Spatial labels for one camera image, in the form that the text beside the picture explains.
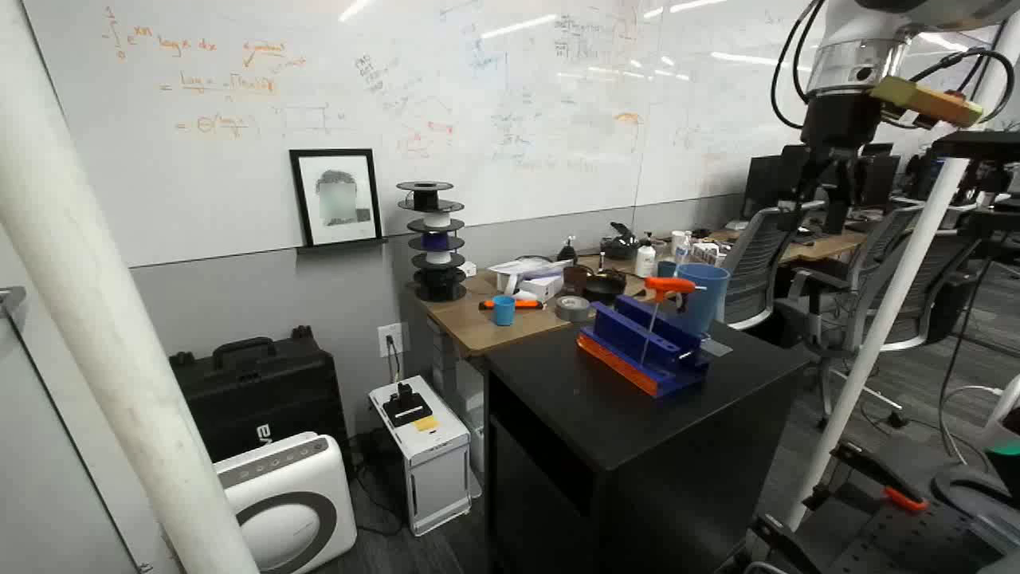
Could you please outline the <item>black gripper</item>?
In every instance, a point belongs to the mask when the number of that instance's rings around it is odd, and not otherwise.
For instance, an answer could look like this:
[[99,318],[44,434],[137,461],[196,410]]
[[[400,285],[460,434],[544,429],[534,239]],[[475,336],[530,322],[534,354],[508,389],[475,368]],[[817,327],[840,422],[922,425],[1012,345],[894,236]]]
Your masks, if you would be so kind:
[[[859,149],[873,141],[878,126],[878,101],[859,93],[812,97],[806,105],[799,141],[808,149]],[[846,218],[853,192],[853,164],[833,158],[823,167],[825,219],[829,236],[846,231]]]

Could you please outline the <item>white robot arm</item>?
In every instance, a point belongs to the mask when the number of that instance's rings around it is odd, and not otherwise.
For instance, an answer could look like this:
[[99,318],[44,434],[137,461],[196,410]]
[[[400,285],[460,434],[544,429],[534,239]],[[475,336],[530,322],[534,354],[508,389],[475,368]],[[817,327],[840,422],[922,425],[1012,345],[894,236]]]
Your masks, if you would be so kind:
[[[857,169],[878,121],[914,111],[928,126],[978,127],[993,121],[1017,88],[1017,63],[999,48],[954,51],[910,78],[894,74],[899,51],[923,32],[1003,26],[1017,11],[1020,0],[812,0],[806,17],[823,12],[825,32],[803,86],[806,167],[797,198],[829,187],[825,232],[835,232],[852,210]],[[928,78],[967,57],[992,57],[1003,68],[1003,88],[992,109],[956,88],[923,88]]]

